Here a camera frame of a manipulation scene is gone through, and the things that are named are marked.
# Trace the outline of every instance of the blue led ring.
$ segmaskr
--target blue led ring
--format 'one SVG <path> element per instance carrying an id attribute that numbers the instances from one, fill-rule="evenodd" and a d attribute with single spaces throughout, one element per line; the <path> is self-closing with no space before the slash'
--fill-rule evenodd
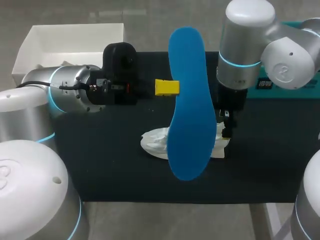
<path id="1" fill-rule="evenodd" d="M 231 65 L 231 66 L 233 66 L 233 67 L 236 67 L 236 68 L 251 68 L 251 67 L 258 66 L 258 65 L 261 63 L 261 61 L 258 61 L 258 62 L 254 63 L 254 64 L 240 65 L 240 64 L 236 64 L 236 63 L 233 63 L 233 62 L 228 61 L 227 59 L 225 59 L 225 58 L 221 55 L 220 52 L 219 52 L 219 55 L 220 55 L 220 58 L 221 58 L 225 63 L 227 63 L 227 64 L 229 64 L 229 65 Z"/>

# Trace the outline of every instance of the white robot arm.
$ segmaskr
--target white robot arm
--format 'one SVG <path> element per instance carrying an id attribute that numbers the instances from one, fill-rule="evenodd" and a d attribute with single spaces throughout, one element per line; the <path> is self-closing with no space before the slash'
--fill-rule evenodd
<path id="1" fill-rule="evenodd" d="M 94 65 L 34 69 L 17 88 L 0 92 L 0 142 L 30 140 L 56 150 L 52 116 L 134 105 L 141 92 L 137 53 L 126 42 L 105 48 L 101 69 Z"/>
<path id="2" fill-rule="evenodd" d="M 277 21 L 266 0 L 232 0 L 220 43 L 219 82 L 232 90 L 252 87 L 261 65 L 284 89 L 307 84 L 320 69 L 320 19 L 294 28 Z"/>

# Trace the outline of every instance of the black tabletop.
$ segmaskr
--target black tabletop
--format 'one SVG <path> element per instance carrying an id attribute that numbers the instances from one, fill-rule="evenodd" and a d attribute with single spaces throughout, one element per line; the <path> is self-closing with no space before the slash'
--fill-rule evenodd
<path id="1" fill-rule="evenodd" d="M 140 78 L 172 79 L 167 52 L 139 52 Z M 207 52 L 210 87 L 216 52 Z M 305 167 L 319 149 L 320 100 L 248 99 L 228 146 L 201 176 L 180 181 L 168 161 L 147 154 L 141 135 L 168 127 L 174 97 L 108 106 L 92 114 L 55 120 L 56 140 L 84 201 L 239 204 L 294 202 Z"/>

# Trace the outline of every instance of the crumpled paper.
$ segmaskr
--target crumpled paper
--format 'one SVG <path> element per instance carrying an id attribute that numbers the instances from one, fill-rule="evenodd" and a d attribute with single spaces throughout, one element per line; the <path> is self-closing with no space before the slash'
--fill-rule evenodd
<path id="1" fill-rule="evenodd" d="M 225 147 L 229 139 L 223 139 L 222 130 L 225 128 L 223 122 L 216 125 L 215 144 L 211 153 L 211 158 L 223 159 L 225 157 Z M 152 156 L 168 160 L 167 137 L 169 127 L 163 127 L 145 132 L 140 142 L 141 147 Z"/>

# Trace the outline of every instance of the blue insole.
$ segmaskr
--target blue insole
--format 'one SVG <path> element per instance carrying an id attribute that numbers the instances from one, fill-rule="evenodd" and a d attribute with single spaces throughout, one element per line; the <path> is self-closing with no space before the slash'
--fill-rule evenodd
<path id="1" fill-rule="evenodd" d="M 212 104 L 204 42 L 192 27 L 174 31 L 169 40 L 171 75 L 180 82 L 167 137 L 173 174 L 188 181 L 206 168 L 215 146 L 217 121 Z"/>

